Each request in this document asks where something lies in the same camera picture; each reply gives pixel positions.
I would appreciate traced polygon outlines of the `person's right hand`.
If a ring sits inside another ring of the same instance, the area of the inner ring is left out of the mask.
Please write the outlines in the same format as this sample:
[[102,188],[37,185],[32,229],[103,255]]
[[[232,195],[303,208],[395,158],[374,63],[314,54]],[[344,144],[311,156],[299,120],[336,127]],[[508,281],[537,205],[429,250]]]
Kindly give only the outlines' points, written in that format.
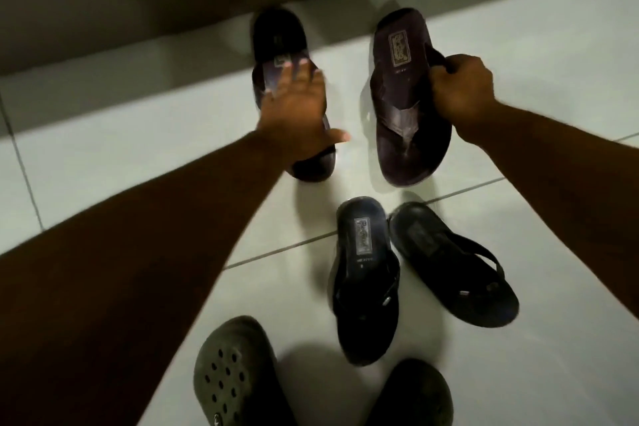
[[438,110],[448,120],[459,136],[468,143],[481,144],[499,112],[500,103],[494,95],[493,74],[476,56],[463,55],[464,59],[456,75],[463,81],[464,99],[456,110]]

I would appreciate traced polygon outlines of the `person's left hand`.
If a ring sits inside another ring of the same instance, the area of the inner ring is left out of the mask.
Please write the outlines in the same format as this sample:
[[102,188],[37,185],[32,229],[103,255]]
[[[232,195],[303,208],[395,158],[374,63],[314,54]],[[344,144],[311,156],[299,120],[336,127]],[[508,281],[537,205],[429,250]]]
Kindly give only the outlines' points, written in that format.
[[292,65],[283,67],[274,92],[261,102],[256,133],[284,166],[311,158],[333,145],[326,142],[324,74],[310,60],[300,60],[296,76]]

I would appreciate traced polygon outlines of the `brown leather flip-flop sandal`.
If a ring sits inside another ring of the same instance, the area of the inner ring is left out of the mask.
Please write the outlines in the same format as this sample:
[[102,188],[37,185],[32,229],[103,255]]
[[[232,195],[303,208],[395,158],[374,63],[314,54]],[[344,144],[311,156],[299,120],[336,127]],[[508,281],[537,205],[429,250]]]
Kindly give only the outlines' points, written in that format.
[[411,187],[432,176],[449,149],[452,125],[437,112],[429,79],[432,67],[447,63],[414,8],[395,10],[378,22],[372,58],[380,171],[389,184]]
[[[256,106],[261,109],[267,91],[274,92],[282,69],[292,65],[296,76],[300,60],[310,60],[304,28],[297,16],[283,7],[269,8],[256,16],[251,29],[254,68],[252,87]],[[336,161],[335,146],[303,161],[295,162],[288,173],[302,182],[317,183],[327,180]]]

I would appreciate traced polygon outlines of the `person's left forearm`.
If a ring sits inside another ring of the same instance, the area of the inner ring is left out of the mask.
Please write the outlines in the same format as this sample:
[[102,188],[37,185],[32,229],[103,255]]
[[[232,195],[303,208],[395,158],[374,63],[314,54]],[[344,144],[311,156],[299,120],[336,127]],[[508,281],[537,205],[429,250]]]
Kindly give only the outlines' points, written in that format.
[[0,426],[136,426],[308,135],[252,131],[0,255]]

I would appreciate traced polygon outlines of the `person's right forearm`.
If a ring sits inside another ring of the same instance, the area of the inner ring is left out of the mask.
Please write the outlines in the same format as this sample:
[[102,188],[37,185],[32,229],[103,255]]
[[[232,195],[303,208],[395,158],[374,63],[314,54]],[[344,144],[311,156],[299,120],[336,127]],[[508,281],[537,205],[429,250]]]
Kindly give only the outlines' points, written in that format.
[[459,134],[639,320],[639,148],[495,99],[447,111]]

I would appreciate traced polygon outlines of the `black flip-flop sandal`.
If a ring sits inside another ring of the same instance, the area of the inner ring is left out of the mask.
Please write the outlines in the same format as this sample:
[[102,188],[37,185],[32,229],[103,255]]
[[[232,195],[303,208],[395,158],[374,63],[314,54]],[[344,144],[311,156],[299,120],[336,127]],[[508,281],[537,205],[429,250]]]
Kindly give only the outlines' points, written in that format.
[[427,204],[401,204],[388,218],[388,229],[404,260],[454,317],[486,328],[517,318],[520,302],[498,259],[454,233]]
[[393,341],[399,320],[401,266],[392,250],[386,213],[372,197],[342,203],[336,212],[331,310],[348,362],[368,366]]

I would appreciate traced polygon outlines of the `dark green perforated clog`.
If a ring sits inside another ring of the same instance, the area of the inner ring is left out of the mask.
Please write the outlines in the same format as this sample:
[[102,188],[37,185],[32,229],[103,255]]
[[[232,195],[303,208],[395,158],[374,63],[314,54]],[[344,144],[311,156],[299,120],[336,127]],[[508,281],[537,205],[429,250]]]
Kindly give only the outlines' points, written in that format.
[[230,319],[208,336],[193,385],[210,426],[299,426],[267,334],[251,316]]
[[363,426],[452,426],[454,406],[443,375],[417,358],[399,362]]

